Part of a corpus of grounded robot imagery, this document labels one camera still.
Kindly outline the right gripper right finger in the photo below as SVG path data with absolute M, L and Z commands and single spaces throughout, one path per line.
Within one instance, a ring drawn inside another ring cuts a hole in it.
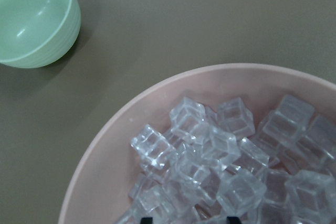
M 240 224 L 240 219 L 236 216 L 227 216 L 226 224 Z

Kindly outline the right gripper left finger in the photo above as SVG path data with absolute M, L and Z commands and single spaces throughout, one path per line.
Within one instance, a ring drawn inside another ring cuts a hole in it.
M 141 224 L 152 224 L 153 218 L 152 217 L 142 217 Z

